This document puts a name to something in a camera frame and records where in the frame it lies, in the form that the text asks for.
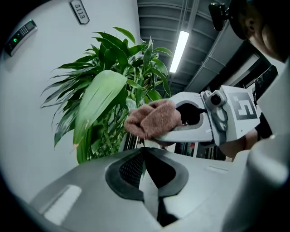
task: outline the brown towel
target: brown towel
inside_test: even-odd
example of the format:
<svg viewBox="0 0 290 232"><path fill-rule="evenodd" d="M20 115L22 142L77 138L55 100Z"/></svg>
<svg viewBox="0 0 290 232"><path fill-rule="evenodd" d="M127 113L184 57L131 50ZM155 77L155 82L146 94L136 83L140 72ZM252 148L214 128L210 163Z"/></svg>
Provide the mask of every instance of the brown towel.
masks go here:
<svg viewBox="0 0 290 232"><path fill-rule="evenodd" d="M182 121L173 101L158 100L131 110L124 126L128 132L141 139L154 140L182 126Z"/></svg>

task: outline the ceiling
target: ceiling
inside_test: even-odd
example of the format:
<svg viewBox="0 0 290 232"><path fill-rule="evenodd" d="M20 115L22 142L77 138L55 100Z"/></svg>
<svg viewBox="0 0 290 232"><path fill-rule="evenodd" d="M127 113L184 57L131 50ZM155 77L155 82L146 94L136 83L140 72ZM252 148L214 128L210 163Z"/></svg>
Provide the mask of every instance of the ceiling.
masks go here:
<svg viewBox="0 0 290 232"><path fill-rule="evenodd" d="M154 48L166 47L174 53L180 30L190 32L177 72L169 76L172 94L201 91L241 45L228 24L220 33L213 28L208 5L219 1L138 0L140 35L146 41L151 36ZM159 58L169 70L172 58L163 53ZM165 96L162 87L157 90Z"/></svg>

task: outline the black mesh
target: black mesh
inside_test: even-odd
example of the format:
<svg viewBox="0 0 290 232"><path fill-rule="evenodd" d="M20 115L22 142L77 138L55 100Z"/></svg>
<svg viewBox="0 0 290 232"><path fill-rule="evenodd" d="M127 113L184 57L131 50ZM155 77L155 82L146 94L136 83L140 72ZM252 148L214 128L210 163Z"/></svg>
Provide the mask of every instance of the black mesh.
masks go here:
<svg viewBox="0 0 290 232"><path fill-rule="evenodd" d="M142 175L144 157L140 153L130 159L120 167L120 175L122 179L136 188L139 188L140 178Z"/></svg>

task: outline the room number sign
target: room number sign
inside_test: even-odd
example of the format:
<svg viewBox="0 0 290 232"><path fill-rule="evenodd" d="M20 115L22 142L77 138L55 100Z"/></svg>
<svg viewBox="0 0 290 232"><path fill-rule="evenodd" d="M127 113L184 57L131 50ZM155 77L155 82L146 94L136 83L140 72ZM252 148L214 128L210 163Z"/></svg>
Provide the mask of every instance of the room number sign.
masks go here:
<svg viewBox="0 0 290 232"><path fill-rule="evenodd" d="M90 21L85 8L83 7L82 0L72 0L69 4L79 24L87 24Z"/></svg>

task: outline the fluorescent light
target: fluorescent light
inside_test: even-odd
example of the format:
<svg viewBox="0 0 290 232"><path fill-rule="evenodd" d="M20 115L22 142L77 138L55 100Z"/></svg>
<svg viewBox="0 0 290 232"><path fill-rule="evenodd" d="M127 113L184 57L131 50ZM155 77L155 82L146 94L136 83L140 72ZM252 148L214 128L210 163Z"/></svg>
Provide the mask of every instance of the fluorescent light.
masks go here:
<svg viewBox="0 0 290 232"><path fill-rule="evenodd" d="M189 38L188 32L180 31L178 42L176 45L175 53L173 56L173 60L172 60L172 64L171 64L169 72L171 72L171 73L176 72L188 38Z"/></svg>

